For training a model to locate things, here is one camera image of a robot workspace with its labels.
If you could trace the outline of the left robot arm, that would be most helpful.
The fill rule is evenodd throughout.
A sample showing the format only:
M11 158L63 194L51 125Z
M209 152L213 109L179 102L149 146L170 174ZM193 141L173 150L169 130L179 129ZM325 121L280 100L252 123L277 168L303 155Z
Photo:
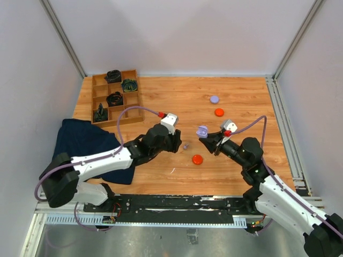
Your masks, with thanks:
M59 154L40 176L48 205L58 208L69 202L90 203L108 212L115 205L114 193L107 184L89 184L89 179L145 164L162 151L176 153L181 143L180 130L156 124L123 148L90 156Z

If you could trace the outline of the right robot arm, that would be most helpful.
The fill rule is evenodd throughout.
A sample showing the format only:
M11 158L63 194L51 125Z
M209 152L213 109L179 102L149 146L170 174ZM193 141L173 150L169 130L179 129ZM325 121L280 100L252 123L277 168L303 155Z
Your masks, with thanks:
M211 154L224 154L241 166L241 175L250 185L243 194L243 209L265 214L281 225L303 243L307 256L341 256L342 218L328 215L287 186L265 163L256 138L247 137L238 145L225 135L211 133L199 141Z

